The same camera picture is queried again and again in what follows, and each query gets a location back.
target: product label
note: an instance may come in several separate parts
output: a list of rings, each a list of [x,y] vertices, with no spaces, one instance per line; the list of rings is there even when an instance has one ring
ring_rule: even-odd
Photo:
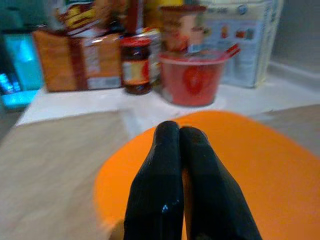
[[[160,63],[158,55],[161,51],[161,34],[157,29],[152,29],[138,36],[147,37],[152,41],[149,47],[149,50],[151,51],[149,56],[149,78],[150,82],[153,83],[160,75]]]
[[[92,38],[86,38],[84,45],[84,61],[87,74],[98,74],[101,72],[99,61],[99,47],[92,44]]]
[[[204,40],[203,14],[166,12],[163,17],[165,46],[169,51],[199,52]]]
[[[57,0],[55,17],[64,25],[69,35],[81,33],[98,22],[93,0]]]
[[[88,89],[113,89],[121,87],[119,76],[110,77],[90,77],[87,80]]]
[[[140,85],[149,82],[149,61],[124,61],[122,63],[123,80],[129,85]]]
[[[227,62],[222,82],[253,87],[264,45],[265,24],[271,16],[268,1],[248,4],[207,4],[204,48],[226,51],[238,44],[241,52]]]

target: plastic container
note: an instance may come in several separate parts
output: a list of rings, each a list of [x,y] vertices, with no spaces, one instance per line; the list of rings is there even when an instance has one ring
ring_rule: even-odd
[[[197,53],[204,41],[205,6],[162,6],[163,39],[170,52]]]
[[[163,97],[173,104],[198,107],[214,102],[230,55],[218,51],[196,54],[164,52],[159,58]]]

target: orange cutting board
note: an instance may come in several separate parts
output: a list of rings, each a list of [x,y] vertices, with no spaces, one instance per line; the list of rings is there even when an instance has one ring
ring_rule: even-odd
[[[264,240],[319,239],[319,158],[271,128],[234,113],[202,111],[174,121],[206,133],[239,183]],[[124,219],[132,180],[149,152],[154,131],[128,142],[96,177],[96,210],[111,227]]]

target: white countertop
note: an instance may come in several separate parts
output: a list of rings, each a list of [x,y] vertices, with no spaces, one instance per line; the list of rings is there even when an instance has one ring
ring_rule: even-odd
[[[88,113],[123,110],[132,136],[162,121],[203,110],[225,110],[255,115],[320,103],[320,94],[269,75],[256,89],[220,85],[216,100],[206,107],[183,107],[166,102],[159,93],[130,95],[119,89],[47,93],[38,91],[17,125]]]

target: teal appliance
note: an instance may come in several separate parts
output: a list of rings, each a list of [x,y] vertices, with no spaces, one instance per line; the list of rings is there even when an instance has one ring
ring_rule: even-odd
[[[32,30],[3,30],[1,38],[1,100],[9,111],[23,109],[44,85]]]

